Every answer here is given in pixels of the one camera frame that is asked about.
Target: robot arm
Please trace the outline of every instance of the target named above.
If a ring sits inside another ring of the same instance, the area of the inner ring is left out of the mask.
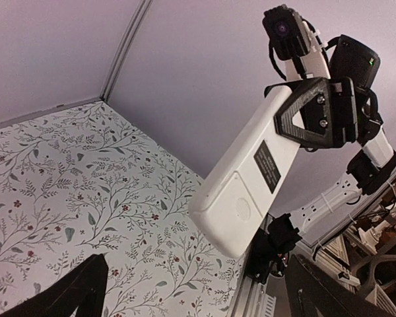
[[[259,236],[264,242],[250,258],[268,252],[273,260],[344,203],[374,193],[395,168],[396,153],[370,90],[380,65],[375,52],[341,36],[327,63],[319,32],[286,6],[267,11],[263,25],[288,81],[266,88],[263,103],[190,201],[189,214],[224,255],[241,256]],[[260,232],[300,147],[355,141],[362,150],[332,188]]]

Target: bolt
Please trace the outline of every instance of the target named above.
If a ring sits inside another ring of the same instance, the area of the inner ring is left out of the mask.
[[[324,102],[325,102],[324,95],[323,94],[319,94],[318,97],[317,97],[317,103],[318,104],[324,104]]]
[[[322,119],[319,121],[319,126],[320,127],[327,127],[329,125],[329,122],[327,122],[326,119]]]

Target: patterned floor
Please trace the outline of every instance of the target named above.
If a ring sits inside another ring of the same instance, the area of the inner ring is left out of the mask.
[[[189,220],[199,182],[103,102],[1,129],[0,313],[104,253],[104,317],[225,316],[242,262]]]

